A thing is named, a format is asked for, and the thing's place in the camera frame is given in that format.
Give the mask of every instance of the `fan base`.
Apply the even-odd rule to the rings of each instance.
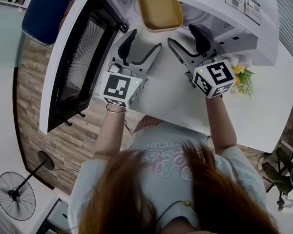
[[[39,151],[38,152],[38,159],[41,163],[44,162],[44,167],[48,170],[53,170],[54,169],[54,163],[50,156],[46,154],[44,151]]]

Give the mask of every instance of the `white t-shirt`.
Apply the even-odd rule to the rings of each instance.
[[[141,186],[144,195],[149,198],[160,216],[176,201],[190,201],[191,174],[187,160],[183,155],[181,144],[190,141],[192,144],[206,145],[205,136],[201,133],[163,122],[149,126],[135,133],[130,150],[145,150],[144,159],[149,164],[141,173]],[[235,167],[242,186],[249,196],[265,209],[266,191],[257,171],[240,149],[231,147],[221,156],[215,155],[216,166],[226,176],[236,181],[231,164]],[[82,212],[92,196],[93,187],[102,175],[106,160],[90,160],[83,163],[76,180],[70,204],[68,221],[70,228],[79,225]],[[198,226],[198,218],[191,207],[176,203],[170,207],[159,221],[161,228],[171,220],[183,216],[193,227]]]

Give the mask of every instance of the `woman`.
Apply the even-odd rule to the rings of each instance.
[[[278,233],[263,182],[235,147],[222,98],[206,104],[215,155],[203,134],[151,117],[120,152],[125,108],[109,105],[93,160],[82,165],[71,195],[71,228],[78,226],[79,234]]]

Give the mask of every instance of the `hand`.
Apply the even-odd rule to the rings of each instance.
[[[126,111],[125,107],[120,107],[114,104],[108,104],[107,108],[113,112],[124,112]]]

